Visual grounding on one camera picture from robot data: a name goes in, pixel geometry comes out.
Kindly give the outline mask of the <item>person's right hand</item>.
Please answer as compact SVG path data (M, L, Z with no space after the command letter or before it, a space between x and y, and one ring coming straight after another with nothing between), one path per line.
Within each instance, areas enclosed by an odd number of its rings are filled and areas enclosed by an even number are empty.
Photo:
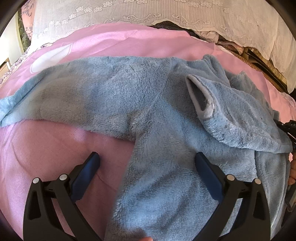
M288 185L294 185L296 182L296 153L292 154L292 161L290 162L290 174L288 178Z

